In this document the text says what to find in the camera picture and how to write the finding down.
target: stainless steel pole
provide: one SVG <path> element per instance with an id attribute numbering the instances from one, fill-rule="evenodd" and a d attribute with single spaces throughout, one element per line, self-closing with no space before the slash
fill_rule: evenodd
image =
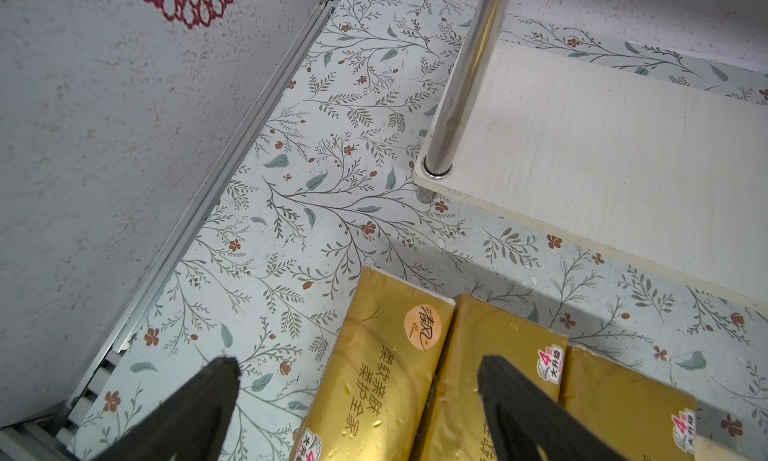
<path id="1" fill-rule="evenodd" d="M 453 65 L 451 80 L 432 134 L 424 168 L 430 176 L 445 176 L 462 138 L 466 119 L 472 112 L 488 60 L 507 14 L 509 0 L 480 0 L 475 17 Z"/>

